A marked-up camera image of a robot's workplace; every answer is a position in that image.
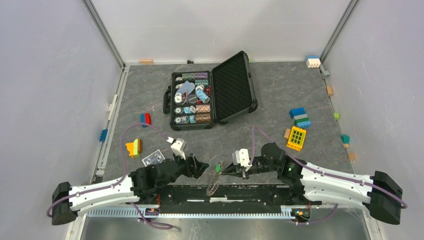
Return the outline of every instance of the white wall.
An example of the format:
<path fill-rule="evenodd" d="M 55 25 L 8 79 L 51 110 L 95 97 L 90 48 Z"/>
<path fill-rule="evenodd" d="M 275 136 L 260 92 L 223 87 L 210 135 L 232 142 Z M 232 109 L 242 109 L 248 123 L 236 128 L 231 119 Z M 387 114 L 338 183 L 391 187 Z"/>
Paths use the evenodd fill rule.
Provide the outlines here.
<path fill-rule="evenodd" d="M 60 240 L 57 184 L 87 184 L 120 68 L 80 0 L 0 3 L 0 239 Z"/>
<path fill-rule="evenodd" d="M 387 239 L 423 239 L 424 2 L 360 1 L 327 61 L 358 172 L 388 173 L 409 208 Z"/>
<path fill-rule="evenodd" d="M 124 61 L 320 55 L 349 0 L 92 0 Z"/>

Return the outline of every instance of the case handle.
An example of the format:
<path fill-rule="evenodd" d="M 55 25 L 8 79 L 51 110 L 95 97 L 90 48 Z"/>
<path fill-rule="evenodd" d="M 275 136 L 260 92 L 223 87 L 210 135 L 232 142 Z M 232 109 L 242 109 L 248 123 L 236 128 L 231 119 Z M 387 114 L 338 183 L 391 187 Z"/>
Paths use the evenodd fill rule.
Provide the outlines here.
<path fill-rule="evenodd" d="M 168 89 L 163 95 L 163 113 L 169 114 L 170 112 L 171 112 L 171 86 L 168 86 Z"/>

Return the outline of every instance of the poker chip case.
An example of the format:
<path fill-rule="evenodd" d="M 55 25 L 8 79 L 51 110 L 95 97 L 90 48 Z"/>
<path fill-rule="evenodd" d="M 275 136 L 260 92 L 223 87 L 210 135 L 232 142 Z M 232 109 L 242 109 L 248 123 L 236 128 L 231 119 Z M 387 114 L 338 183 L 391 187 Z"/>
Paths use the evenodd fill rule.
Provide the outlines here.
<path fill-rule="evenodd" d="M 178 93 L 180 88 L 192 89 L 186 82 L 195 84 L 196 90 Z M 210 98 L 206 98 L 208 102 L 202 102 L 205 101 L 205 95 L 203 91 L 197 92 L 198 88 L 206 92 Z M 195 103 L 194 95 L 199 96 Z M 189 96 L 192 103 L 186 100 Z M 188 112 L 191 106 L 203 112 Z M 172 73 L 171 85 L 163 97 L 163 113 L 170 113 L 169 124 L 177 131 L 210 129 L 215 123 L 224 125 L 242 114 L 254 112 L 257 108 L 258 100 L 255 97 L 249 57 L 244 51 L 238 52 L 212 71 Z"/>

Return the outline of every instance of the deck of cards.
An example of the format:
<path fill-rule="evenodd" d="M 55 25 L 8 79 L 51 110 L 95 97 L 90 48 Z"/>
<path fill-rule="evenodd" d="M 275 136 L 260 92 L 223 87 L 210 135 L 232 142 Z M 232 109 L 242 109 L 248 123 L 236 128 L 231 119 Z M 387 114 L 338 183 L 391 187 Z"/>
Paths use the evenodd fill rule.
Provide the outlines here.
<path fill-rule="evenodd" d="M 158 149 L 154 151 L 152 154 L 143 158 L 141 161 L 143 162 L 144 166 L 147 167 L 149 165 L 160 164 L 162 163 L 163 160 L 165 160 L 165 157 L 162 154 L 161 150 Z"/>

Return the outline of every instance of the yellow toy panel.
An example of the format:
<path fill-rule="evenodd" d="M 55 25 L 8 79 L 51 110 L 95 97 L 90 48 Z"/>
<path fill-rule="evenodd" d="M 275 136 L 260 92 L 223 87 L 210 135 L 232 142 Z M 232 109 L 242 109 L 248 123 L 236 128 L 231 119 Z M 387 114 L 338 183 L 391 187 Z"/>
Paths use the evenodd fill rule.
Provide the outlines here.
<path fill-rule="evenodd" d="M 302 150 L 304 146 L 305 136 L 306 136 L 305 129 L 293 126 L 286 146 L 288 148 L 291 148 L 297 151 Z"/>

